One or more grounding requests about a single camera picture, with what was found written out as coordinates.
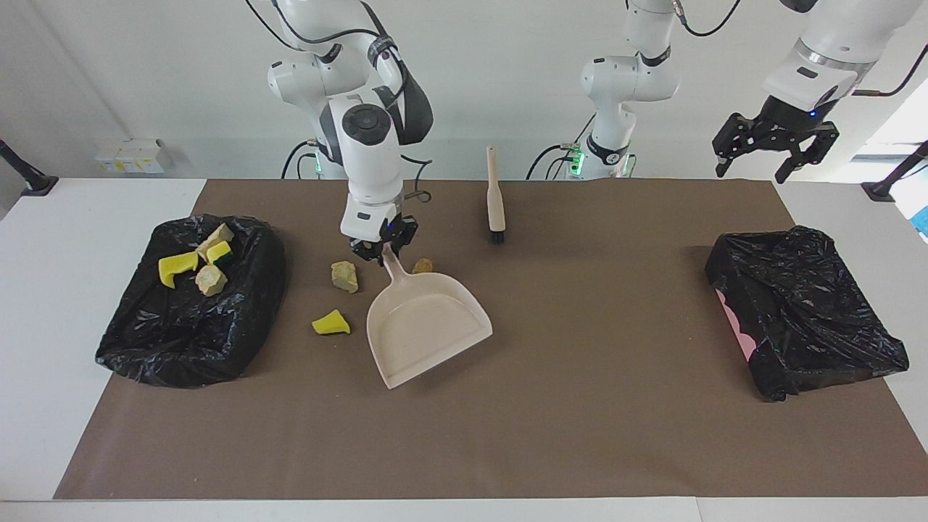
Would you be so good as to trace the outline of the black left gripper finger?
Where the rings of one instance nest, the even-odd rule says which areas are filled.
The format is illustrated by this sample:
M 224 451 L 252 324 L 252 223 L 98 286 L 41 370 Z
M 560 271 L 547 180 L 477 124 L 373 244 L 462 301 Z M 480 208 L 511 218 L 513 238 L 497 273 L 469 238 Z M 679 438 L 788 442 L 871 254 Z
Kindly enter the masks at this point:
M 762 119 L 745 118 L 738 112 L 732 113 L 712 139 L 713 152 L 717 159 L 717 178 L 723 178 L 732 162 L 740 156 L 757 151 L 757 132 Z
M 775 181 L 782 184 L 793 172 L 801 170 L 809 163 L 818 165 L 831 151 L 839 135 L 840 132 L 833 122 L 821 123 L 805 132 L 776 129 L 776 145 L 782 146 L 782 151 L 788 152 L 789 157 L 776 169 Z

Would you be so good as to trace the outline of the plain yellow sponge piece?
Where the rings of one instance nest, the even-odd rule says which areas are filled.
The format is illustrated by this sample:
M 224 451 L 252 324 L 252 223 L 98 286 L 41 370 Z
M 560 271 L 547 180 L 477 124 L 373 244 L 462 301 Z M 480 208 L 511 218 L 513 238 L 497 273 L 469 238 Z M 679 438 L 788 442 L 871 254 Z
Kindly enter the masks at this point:
M 352 327 L 339 310 L 332 310 L 324 317 L 316 318 L 311 322 L 312 330 L 317 335 L 351 334 Z

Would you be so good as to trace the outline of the beige plastic dustpan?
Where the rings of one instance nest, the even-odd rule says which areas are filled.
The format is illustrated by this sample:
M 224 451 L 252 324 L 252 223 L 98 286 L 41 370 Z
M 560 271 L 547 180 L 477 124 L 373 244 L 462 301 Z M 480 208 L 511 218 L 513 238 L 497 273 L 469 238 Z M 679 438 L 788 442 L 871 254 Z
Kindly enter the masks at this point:
M 367 313 L 369 348 L 387 389 L 420 376 L 489 338 L 487 311 L 445 274 L 407 272 L 390 246 L 382 251 L 390 283 Z

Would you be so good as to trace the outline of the notched yellow green sponge piece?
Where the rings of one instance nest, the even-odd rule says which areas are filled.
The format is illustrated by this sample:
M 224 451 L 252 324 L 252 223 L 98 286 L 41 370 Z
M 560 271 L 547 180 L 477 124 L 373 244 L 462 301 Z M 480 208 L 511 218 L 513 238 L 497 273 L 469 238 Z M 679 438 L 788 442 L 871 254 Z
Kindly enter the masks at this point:
M 163 257 L 158 260 L 158 275 L 160 283 L 175 289 L 175 277 L 186 272 L 193 272 L 199 267 L 200 256 L 196 252 L 183 252 L 183 254 Z

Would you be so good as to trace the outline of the black bag over pink bin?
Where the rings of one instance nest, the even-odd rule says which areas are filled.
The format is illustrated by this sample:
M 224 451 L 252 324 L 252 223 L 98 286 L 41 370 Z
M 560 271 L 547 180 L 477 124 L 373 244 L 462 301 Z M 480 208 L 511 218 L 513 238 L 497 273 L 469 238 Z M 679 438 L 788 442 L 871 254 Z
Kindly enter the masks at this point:
M 909 369 L 905 344 L 879 320 L 823 231 L 796 225 L 722 234 L 705 274 L 757 341 L 747 367 L 766 401 Z

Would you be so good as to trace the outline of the pink plastic bin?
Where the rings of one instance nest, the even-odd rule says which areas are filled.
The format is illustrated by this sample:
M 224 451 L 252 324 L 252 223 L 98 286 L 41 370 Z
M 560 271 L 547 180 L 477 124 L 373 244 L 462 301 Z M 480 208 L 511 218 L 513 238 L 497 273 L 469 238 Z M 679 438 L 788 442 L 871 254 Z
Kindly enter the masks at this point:
M 748 363 L 757 350 L 757 341 L 742 330 L 742 324 L 740 324 L 739 318 L 736 316 L 733 309 L 729 306 L 728 301 L 726 300 L 726 297 L 722 291 L 716 289 L 715 293 L 719 303 L 721 304 L 722 310 L 726 315 L 726 318 L 728 318 L 730 328 L 732 328 L 733 334 L 736 336 L 736 340 L 738 341 L 740 350 L 742 350 L 743 357 L 745 357 L 745 361 Z

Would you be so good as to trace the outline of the black trash bag bin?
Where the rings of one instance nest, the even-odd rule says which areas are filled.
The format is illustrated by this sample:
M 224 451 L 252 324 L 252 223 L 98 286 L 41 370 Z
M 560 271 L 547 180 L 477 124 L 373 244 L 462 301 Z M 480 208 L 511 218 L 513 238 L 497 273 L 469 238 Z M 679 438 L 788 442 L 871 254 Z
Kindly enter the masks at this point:
M 190 277 L 166 287 L 160 259 L 191 252 L 219 225 L 234 235 L 228 283 L 206 297 Z M 97 364 L 133 382 L 198 389 L 242 376 L 268 340 L 287 291 L 287 254 L 253 217 L 192 215 L 153 228 L 96 348 Z

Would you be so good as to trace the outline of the brown paper table mat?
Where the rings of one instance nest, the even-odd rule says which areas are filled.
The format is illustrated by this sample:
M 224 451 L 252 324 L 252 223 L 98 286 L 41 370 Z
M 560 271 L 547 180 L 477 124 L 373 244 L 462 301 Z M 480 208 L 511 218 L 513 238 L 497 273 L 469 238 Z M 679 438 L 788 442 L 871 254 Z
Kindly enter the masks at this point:
M 348 257 L 338 181 L 210 181 L 195 212 L 268 222 L 287 294 L 238 380 L 107 383 L 57 499 L 928 496 L 928 454 L 885 381 L 756 393 L 705 262 L 723 233 L 793 225 L 765 181 L 431 183 L 405 264 L 434 259 L 494 333 L 397 389 L 364 331 L 388 283 Z M 317 335 L 341 311 L 351 334 Z

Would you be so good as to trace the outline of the white wall outlet box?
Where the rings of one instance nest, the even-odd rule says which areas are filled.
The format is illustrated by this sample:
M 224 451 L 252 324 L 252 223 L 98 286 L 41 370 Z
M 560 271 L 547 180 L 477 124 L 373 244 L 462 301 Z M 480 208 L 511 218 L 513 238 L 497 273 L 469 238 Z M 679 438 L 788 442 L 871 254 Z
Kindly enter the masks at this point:
M 103 146 L 95 155 L 95 163 L 109 174 L 161 175 L 173 166 L 163 141 L 158 138 L 130 139 Z

